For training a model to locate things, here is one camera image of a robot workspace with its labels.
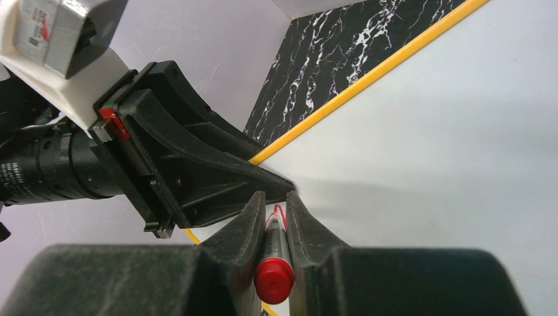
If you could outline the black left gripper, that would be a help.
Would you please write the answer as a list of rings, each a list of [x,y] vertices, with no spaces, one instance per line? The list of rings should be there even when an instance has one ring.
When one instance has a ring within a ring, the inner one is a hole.
[[[68,119],[1,133],[1,201],[27,205],[126,196],[145,230],[166,238],[240,212],[262,191],[283,201],[290,180],[249,161],[263,149],[203,100],[174,61],[148,64],[101,107],[103,142]]]

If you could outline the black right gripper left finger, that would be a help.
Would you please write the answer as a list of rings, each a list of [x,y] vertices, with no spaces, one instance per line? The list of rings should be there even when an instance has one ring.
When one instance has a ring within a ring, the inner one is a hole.
[[[197,246],[54,245],[27,266],[2,315],[259,315],[253,273],[266,196]]]

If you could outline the red whiteboard marker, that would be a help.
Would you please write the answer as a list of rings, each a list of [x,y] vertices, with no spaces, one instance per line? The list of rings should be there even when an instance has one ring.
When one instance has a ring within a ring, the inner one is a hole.
[[[270,305],[288,299],[295,283],[286,214],[279,204],[265,222],[263,250],[253,282],[259,298]]]

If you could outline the yellow-framed whiteboard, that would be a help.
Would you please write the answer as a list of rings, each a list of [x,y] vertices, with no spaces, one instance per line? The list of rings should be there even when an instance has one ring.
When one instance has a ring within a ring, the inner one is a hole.
[[[557,2],[487,2],[263,167],[348,244],[486,250],[556,315]]]

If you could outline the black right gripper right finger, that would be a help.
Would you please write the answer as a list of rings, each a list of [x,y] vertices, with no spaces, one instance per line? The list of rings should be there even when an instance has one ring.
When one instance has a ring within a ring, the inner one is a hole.
[[[354,248],[296,192],[286,196],[295,273],[292,315],[525,315],[490,253],[451,248]]]

